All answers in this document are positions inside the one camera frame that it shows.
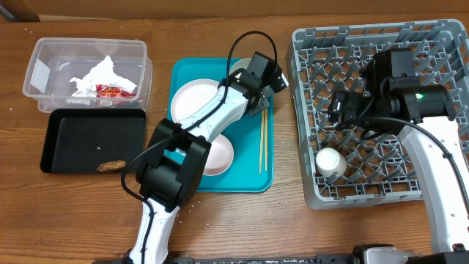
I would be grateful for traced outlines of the brown food scrap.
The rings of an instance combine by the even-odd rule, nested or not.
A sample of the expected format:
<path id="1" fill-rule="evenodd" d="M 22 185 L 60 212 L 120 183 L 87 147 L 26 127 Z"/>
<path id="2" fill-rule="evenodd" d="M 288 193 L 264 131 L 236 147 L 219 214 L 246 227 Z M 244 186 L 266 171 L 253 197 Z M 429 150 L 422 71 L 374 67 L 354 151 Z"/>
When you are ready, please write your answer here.
<path id="1" fill-rule="evenodd" d="M 126 162 L 123 160 L 109 161 L 103 164 L 100 164 L 97 167 L 98 172 L 107 173 L 107 172 L 117 172 L 125 168 Z"/>

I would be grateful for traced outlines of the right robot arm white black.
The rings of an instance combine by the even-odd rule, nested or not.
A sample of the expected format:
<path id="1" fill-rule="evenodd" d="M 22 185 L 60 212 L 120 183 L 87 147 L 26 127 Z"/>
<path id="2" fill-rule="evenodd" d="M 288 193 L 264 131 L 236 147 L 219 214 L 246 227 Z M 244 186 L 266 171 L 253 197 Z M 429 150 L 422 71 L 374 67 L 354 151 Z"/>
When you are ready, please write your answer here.
<path id="1" fill-rule="evenodd" d="M 418 178 L 432 253 L 413 256 L 390 246 L 360 246 L 357 263 L 467 263 L 468 167 L 455 108 L 441 85 L 394 87 L 368 99 L 337 90 L 328 108 L 336 130 L 350 126 L 395 134 Z"/>

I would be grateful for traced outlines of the red snack wrapper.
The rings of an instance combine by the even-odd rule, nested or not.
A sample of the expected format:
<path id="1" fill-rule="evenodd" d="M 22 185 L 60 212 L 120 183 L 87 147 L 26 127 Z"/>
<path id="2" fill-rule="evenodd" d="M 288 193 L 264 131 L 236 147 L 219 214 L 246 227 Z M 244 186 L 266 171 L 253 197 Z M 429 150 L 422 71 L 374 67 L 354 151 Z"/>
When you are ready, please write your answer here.
<path id="1" fill-rule="evenodd" d="M 96 93 L 99 98 L 133 98 L 136 96 L 136 93 L 126 92 L 119 87 L 104 84 L 96 86 Z"/>

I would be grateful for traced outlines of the small white plate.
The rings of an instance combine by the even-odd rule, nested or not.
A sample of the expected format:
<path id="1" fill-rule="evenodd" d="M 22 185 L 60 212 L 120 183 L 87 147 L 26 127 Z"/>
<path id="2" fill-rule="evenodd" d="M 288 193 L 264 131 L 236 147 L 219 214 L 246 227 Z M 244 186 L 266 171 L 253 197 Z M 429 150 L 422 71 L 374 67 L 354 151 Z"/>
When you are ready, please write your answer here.
<path id="1" fill-rule="evenodd" d="M 234 148 L 232 143 L 221 134 L 212 142 L 203 175 L 220 175 L 231 166 L 233 160 Z"/>

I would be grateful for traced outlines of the grey bowl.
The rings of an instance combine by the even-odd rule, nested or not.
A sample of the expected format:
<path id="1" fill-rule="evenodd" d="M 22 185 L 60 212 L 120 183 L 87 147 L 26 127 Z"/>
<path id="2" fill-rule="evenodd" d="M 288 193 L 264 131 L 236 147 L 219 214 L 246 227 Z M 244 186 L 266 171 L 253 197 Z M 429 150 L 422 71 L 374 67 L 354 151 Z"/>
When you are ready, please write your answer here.
<path id="1" fill-rule="evenodd" d="M 251 58 L 244 58 L 235 62 L 230 68 L 229 78 L 240 79 L 240 77 L 247 71 L 250 62 Z"/>

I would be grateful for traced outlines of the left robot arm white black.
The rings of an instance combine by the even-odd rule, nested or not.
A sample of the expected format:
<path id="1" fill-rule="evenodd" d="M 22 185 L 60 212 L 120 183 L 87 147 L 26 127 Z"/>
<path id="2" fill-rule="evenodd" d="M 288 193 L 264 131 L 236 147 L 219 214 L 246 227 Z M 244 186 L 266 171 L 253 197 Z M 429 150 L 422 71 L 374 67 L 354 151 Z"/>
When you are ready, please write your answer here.
<path id="1" fill-rule="evenodd" d="M 249 87 L 241 81 L 220 84 L 217 93 L 196 113 L 179 123 L 161 120 L 146 150 L 137 155 L 133 197 L 143 205 L 135 246 L 125 263 L 164 263 L 178 210 L 196 193 L 212 141 L 245 115 L 270 106 L 272 86 Z"/>

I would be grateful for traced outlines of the white napkin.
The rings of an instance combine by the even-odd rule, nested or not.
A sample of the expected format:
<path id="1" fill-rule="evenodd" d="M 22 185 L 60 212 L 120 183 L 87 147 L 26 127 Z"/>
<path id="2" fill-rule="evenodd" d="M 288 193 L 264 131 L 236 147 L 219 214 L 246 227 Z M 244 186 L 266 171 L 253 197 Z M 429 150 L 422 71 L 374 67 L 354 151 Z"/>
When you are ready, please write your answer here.
<path id="1" fill-rule="evenodd" d="M 127 78 L 118 76 L 114 72 L 114 63 L 110 56 L 94 66 L 83 78 L 73 77 L 70 82 L 75 82 L 76 91 L 71 95 L 72 99 L 67 99 L 68 104 L 90 105 L 90 100 L 82 100 L 81 97 L 98 98 L 96 86 L 98 84 L 119 87 L 126 92 L 136 93 L 137 85 Z"/>

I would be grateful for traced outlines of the white cup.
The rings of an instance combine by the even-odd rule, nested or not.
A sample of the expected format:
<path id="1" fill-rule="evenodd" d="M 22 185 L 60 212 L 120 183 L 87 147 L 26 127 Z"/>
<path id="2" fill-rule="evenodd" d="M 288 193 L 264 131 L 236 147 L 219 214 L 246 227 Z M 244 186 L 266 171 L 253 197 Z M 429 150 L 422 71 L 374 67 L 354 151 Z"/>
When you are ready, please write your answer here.
<path id="1" fill-rule="evenodd" d="M 315 158 L 317 171 L 323 177 L 329 178 L 333 174 L 342 176 L 347 169 L 347 162 L 344 156 L 333 148 L 323 148 Z"/>

